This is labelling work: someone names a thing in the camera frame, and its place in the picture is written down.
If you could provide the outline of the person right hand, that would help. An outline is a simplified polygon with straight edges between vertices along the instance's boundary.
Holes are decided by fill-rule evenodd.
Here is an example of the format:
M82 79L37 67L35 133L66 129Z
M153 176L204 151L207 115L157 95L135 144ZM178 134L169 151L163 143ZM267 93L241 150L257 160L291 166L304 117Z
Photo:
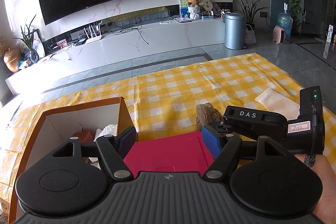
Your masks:
M322 195L313 211L313 214L323 223L336 223L335 203L335 173L324 155L317 155L311 167L322 181Z

